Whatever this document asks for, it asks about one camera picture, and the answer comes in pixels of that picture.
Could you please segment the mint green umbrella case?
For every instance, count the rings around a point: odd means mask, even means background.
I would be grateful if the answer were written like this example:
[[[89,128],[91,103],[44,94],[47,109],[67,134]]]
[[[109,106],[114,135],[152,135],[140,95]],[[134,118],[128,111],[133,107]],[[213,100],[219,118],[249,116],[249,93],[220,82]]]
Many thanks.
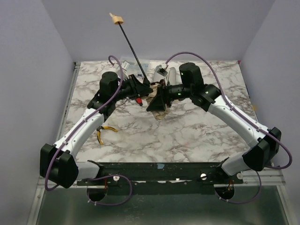
[[[156,66],[152,82],[155,83],[161,80],[164,80],[167,85],[175,85],[176,69],[171,67],[170,69],[164,70],[161,65]]]

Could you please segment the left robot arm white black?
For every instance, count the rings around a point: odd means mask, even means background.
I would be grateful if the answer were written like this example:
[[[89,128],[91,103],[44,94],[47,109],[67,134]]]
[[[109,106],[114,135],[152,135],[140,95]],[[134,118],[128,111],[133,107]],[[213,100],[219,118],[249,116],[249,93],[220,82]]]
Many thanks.
[[[54,144],[45,144],[40,151],[40,175],[59,186],[69,188],[77,180],[94,179],[100,174],[95,162],[76,162],[76,156],[92,133],[109,118],[116,102],[149,95],[148,79],[140,82],[134,75],[124,81],[115,72],[105,72],[99,82],[99,90],[88,103],[77,123]]]

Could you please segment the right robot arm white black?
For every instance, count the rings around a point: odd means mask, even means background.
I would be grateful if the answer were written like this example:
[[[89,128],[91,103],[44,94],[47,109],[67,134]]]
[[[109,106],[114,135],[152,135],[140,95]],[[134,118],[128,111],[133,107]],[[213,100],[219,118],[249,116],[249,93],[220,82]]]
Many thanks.
[[[274,127],[269,129],[261,125],[221,95],[213,84],[205,84],[200,68],[192,63],[179,67],[181,84],[176,84],[176,70],[167,71],[165,66],[155,68],[152,89],[156,95],[148,101],[147,111],[155,119],[163,120],[169,113],[173,101],[189,98],[192,103],[204,111],[215,115],[231,127],[247,143],[250,149],[234,157],[225,159],[220,164],[220,174],[234,174],[252,169],[262,171],[278,153],[281,131]]]

